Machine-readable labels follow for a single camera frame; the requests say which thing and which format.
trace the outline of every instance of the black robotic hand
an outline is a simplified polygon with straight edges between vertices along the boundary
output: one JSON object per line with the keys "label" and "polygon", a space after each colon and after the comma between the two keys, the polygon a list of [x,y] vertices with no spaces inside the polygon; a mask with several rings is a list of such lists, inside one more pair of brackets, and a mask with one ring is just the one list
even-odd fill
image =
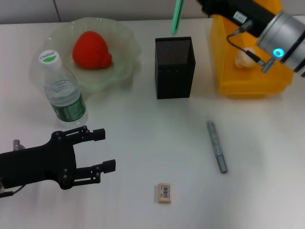
{"label": "black robotic hand", "polygon": [[[0,191],[17,186],[22,188],[26,184],[43,180],[54,180],[62,189],[100,183],[102,172],[115,171],[115,160],[92,167],[76,168],[73,145],[104,139],[104,129],[90,132],[83,126],[65,132],[56,131],[47,144],[34,148],[25,149],[19,145],[18,140],[14,141],[15,145],[18,143],[14,146],[14,151],[0,154]],[[15,193],[2,192],[0,198]]]}

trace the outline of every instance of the plastic bowl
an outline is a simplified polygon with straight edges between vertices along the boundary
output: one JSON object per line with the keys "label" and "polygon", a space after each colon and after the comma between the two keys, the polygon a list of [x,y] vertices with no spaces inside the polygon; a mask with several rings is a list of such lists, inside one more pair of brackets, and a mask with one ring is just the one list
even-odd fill
{"label": "plastic bowl", "polygon": [[[74,63],[74,45],[86,31],[97,32],[107,42],[113,62],[110,68],[87,70]],[[75,74],[78,83],[91,93],[100,92],[111,82],[130,77],[135,60],[141,53],[129,28],[118,21],[105,18],[83,18],[67,23],[47,38],[43,49],[56,50],[63,63]]]}

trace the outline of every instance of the white bottle cap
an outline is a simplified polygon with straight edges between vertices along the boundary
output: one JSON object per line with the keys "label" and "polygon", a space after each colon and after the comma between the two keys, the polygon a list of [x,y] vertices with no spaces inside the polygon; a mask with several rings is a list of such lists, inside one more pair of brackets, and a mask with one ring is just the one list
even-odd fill
{"label": "white bottle cap", "polygon": [[55,50],[46,50],[39,55],[41,67],[44,70],[53,72],[60,69],[62,65],[61,57]]}

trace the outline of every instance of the yellow container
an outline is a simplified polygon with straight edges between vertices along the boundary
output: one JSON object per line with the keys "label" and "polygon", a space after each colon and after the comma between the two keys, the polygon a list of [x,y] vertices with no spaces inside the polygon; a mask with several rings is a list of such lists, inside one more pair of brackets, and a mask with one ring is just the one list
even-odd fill
{"label": "yellow container", "polygon": [[[282,10],[280,0],[255,0],[255,2],[274,14]],[[237,29],[238,26],[228,19],[214,15],[211,42],[219,92],[245,98],[251,95],[262,96],[283,92],[292,83],[294,73],[280,62],[276,62],[267,74],[262,73],[262,67],[258,64],[251,69],[236,67],[235,59],[239,50],[231,46],[226,37]],[[257,38],[249,33],[244,33],[231,39],[242,48],[254,48],[256,54],[264,61],[268,61],[271,58],[269,54],[255,45]]]}

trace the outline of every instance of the barcode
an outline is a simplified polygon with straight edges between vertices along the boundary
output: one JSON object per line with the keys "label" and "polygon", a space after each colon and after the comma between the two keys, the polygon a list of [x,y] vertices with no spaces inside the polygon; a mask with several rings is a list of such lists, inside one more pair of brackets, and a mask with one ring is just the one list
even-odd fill
{"label": "barcode", "polygon": [[168,198],[168,185],[163,185],[163,198]]}

